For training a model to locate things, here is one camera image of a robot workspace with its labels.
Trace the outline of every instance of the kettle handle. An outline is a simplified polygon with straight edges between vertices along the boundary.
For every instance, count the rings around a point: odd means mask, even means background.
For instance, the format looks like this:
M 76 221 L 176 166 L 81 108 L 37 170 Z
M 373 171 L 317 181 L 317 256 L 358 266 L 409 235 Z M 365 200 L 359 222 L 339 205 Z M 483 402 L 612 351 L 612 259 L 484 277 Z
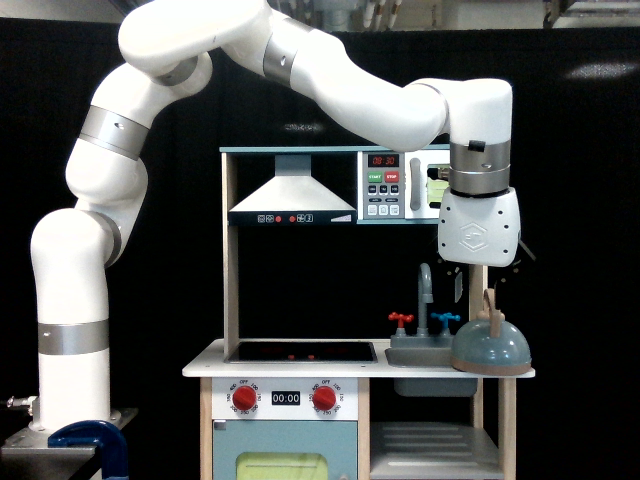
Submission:
M 500 326 L 504 321 L 504 314 L 496 308 L 496 292 L 493 288 L 487 288 L 483 295 L 484 310 L 478 312 L 478 318 L 489 320 L 489 336 L 500 337 Z

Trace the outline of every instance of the black cooktop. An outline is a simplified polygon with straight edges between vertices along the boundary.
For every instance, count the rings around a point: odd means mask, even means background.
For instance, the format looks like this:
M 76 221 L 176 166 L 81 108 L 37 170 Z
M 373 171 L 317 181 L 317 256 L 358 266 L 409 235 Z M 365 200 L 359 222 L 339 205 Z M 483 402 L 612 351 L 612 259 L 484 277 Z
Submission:
M 241 342 L 225 360 L 250 362 L 375 362 L 371 342 Z

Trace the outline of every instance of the timer display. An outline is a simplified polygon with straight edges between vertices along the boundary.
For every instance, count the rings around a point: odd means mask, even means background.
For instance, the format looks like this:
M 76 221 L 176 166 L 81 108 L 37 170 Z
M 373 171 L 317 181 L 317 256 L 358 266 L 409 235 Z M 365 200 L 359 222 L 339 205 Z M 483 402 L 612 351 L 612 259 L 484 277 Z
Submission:
M 300 392 L 271 392 L 271 405 L 300 405 Z
M 399 168 L 400 155 L 397 153 L 369 155 L 368 162 L 369 168 Z

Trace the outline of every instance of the wooden post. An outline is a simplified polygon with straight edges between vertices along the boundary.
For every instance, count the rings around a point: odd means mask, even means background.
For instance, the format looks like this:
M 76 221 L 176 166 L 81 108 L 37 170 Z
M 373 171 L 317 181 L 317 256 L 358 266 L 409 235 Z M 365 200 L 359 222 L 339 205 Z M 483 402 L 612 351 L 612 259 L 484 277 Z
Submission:
M 369 480 L 371 473 L 370 383 L 358 379 L 358 480 Z
M 200 379 L 200 480 L 213 480 L 212 379 Z
M 516 478 L 516 379 L 498 380 L 498 449 L 504 480 Z
M 469 320 L 484 307 L 484 291 L 489 284 L 489 268 L 486 265 L 469 265 Z M 478 379 L 478 390 L 471 399 L 471 425 L 484 428 L 484 382 Z
M 239 342 L 238 326 L 238 227 L 230 227 L 228 212 L 237 201 L 236 165 L 232 155 L 222 154 L 222 269 L 224 289 L 224 354 Z

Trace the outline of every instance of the red stop button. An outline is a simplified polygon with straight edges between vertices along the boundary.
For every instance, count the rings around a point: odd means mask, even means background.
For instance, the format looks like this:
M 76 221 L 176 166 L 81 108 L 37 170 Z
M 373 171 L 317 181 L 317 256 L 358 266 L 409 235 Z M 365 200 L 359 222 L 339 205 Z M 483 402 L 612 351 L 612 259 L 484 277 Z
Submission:
M 398 183 L 400 181 L 400 172 L 397 170 L 384 172 L 384 181 L 387 183 Z

